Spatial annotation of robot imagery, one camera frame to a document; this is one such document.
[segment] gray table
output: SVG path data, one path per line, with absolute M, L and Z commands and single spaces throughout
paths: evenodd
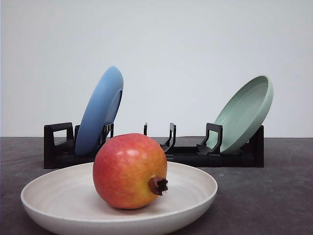
M 172 235 L 313 234 L 312 138 L 267 138 L 265 168 L 200 168 L 216 179 L 217 197 L 201 218 Z M 43 170 L 43 138 L 1 138 L 1 235 L 52 234 L 30 219 L 20 200 L 27 183 L 50 171 Z

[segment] dark gray surface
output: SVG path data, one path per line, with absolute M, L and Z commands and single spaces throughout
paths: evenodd
M 178 145 L 201 138 L 178 138 Z M 207 168 L 218 183 L 210 209 L 171 235 L 312 235 L 313 139 L 267 138 L 265 168 Z M 43 170 L 43 138 L 1 138 L 1 235 L 51 235 L 26 214 L 23 187 Z

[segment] green plate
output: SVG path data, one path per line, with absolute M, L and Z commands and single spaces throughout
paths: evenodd
M 245 84 L 225 105 L 215 124 L 223 126 L 221 153 L 231 154 L 242 147 L 259 129 L 273 101 L 273 85 L 265 76 Z M 210 131 L 206 142 L 214 147 L 217 133 Z

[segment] blue plate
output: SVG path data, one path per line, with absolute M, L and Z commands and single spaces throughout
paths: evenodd
M 123 77 L 115 67 L 110 67 L 93 91 L 80 124 L 75 154 L 85 155 L 99 144 L 104 125 L 113 123 L 123 93 Z

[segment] white bowl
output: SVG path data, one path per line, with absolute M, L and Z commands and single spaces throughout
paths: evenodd
M 59 235 L 163 235 L 181 229 L 212 204 L 217 183 L 197 168 L 168 162 L 168 191 L 137 210 L 111 208 L 97 194 L 93 163 L 45 174 L 24 187 L 28 215 Z

